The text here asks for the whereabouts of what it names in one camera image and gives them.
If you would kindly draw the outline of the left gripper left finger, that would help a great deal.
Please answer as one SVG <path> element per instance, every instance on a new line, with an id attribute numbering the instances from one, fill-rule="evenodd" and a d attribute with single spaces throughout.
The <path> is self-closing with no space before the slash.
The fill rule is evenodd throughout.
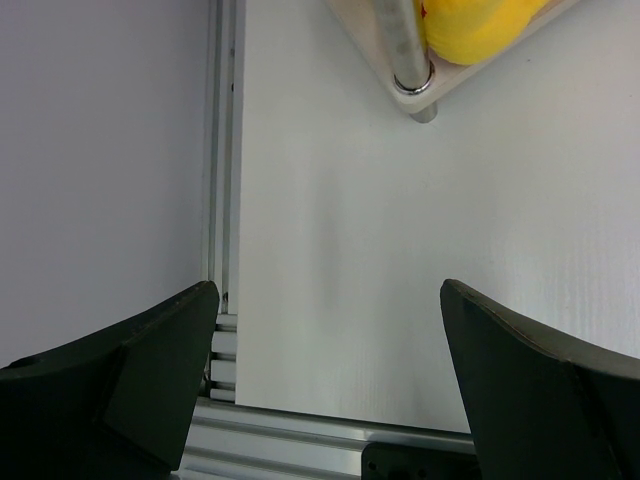
<path id="1" fill-rule="evenodd" d="M 220 297 L 201 281 L 1 370 L 4 479 L 169 479 L 183 456 Z"/>

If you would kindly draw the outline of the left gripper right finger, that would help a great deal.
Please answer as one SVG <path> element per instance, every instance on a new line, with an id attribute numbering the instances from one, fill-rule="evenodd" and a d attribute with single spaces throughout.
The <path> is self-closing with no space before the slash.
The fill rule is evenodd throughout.
<path id="1" fill-rule="evenodd" d="M 636 479 L 639 361 L 448 279 L 440 304 L 485 479 Z"/>

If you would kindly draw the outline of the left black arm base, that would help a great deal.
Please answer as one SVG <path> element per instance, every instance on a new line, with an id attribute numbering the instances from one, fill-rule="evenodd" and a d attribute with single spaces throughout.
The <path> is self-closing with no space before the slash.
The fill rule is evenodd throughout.
<path id="1" fill-rule="evenodd" d="M 370 443 L 361 454 L 361 479 L 466 480 L 481 479 L 473 454 L 386 443 Z"/>

